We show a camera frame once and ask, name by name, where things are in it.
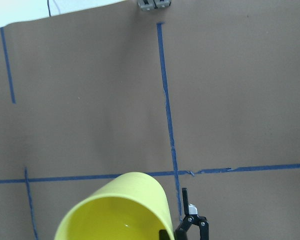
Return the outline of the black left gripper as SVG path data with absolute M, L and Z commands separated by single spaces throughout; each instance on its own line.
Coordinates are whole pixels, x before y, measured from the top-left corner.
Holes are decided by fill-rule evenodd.
M 198 215 L 195 205 L 189 203 L 188 189 L 182 188 L 184 218 L 174 231 L 176 240 L 189 240 L 189 233 L 197 233 L 196 240 L 210 239 L 210 224 L 206 217 Z

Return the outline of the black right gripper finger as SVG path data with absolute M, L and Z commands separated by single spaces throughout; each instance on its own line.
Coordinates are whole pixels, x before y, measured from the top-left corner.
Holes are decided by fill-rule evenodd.
M 166 229 L 161 229 L 158 232 L 158 238 L 159 238 L 159 240 L 174 240 L 175 236 L 172 231 L 168 231 Z

